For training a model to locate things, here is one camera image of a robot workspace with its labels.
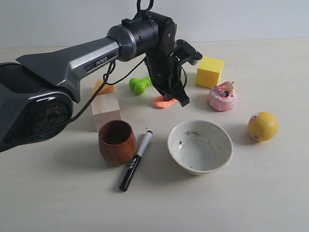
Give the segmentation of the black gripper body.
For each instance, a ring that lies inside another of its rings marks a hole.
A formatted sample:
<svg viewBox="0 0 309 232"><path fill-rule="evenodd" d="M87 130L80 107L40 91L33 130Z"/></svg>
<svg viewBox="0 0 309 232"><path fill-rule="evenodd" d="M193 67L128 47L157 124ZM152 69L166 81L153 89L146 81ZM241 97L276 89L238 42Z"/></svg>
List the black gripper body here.
<svg viewBox="0 0 309 232"><path fill-rule="evenodd" d="M153 87L162 95L185 95L181 82L181 66L174 56L159 49L146 51L146 65Z"/></svg>

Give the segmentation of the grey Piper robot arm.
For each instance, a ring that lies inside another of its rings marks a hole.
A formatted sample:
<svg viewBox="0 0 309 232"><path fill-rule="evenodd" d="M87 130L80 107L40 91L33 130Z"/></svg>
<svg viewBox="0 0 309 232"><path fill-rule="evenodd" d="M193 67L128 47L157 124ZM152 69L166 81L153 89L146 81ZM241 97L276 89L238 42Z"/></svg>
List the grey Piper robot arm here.
<svg viewBox="0 0 309 232"><path fill-rule="evenodd" d="M165 15L139 10L133 19L112 27L106 37L62 50L23 55L0 65L0 149L48 140L74 121L80 81L117 60L145 55L157 91L182 106L189 103L175 56L177 26Z"/></svg>

